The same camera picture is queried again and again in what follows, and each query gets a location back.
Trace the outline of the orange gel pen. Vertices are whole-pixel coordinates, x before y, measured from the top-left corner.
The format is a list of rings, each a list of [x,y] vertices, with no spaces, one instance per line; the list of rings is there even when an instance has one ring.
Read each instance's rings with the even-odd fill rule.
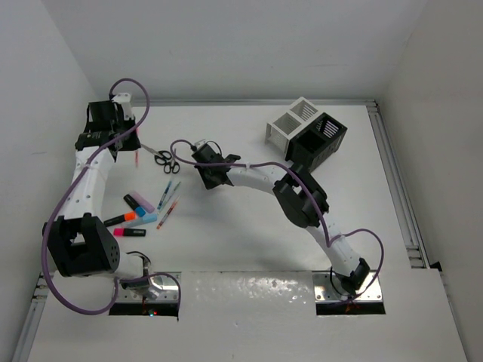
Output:
[[[171,213],[173,212],[174,208],[177,206],[177,203],[180,199],[180,195],[178,195],[175,200],[171,203],[170,207],[168,208],[168,210],[166,211],[166,213],[164,214],[164,216],[161,218],[161,220],[159,221],[158,225],[156,226],[156,229],[159,230],[164,224],[165,222],[167,221],[168,217],[171,215]]]

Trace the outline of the blue gel pen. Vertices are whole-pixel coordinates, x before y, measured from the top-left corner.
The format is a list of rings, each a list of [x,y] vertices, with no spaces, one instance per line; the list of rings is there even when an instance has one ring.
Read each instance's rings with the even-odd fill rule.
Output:
[[[165,202],[165,199],[166,199],[166,197],[168,195],[168,192],[169,192],[169,190],[171,188],[171,185],[172,185],[172,180],[169,180],[169,182],[166,185],[165,190],[163,191],[162,196],[161,196],[161,198],[159,200],[159,203],[158,203],[158,206],[157,206],[157,209],[156,209],[157,212],[161,211],[162,205]]]

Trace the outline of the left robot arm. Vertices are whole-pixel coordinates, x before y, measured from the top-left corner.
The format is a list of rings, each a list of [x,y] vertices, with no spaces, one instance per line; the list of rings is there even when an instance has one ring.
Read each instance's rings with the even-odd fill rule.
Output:
[[[101,219],[106,181],[118,153],[140,148],[136,133],[116,139],[134,124],[128,93],[88,104],[85,129],[75,142],[74,189],[48,236],[48,250],[64,277],[111,274],[127,280],[143,275],[142,258],[121,252]]]

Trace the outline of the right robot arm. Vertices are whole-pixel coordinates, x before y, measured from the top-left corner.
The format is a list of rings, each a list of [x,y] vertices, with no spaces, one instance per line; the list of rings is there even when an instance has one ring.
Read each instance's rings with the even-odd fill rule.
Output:
[[[275,165],[235,166],[240,156],[223,157],[205,142],[196,144],[191,150],[195,168],[206,189],[221,185],[244,186],[275,196],[287,219],[310,233],[323,249],[342,289],[350,296],[359,291],[370,267],[327,215],[327,195],[306,167],[294,164],[283,170]]]

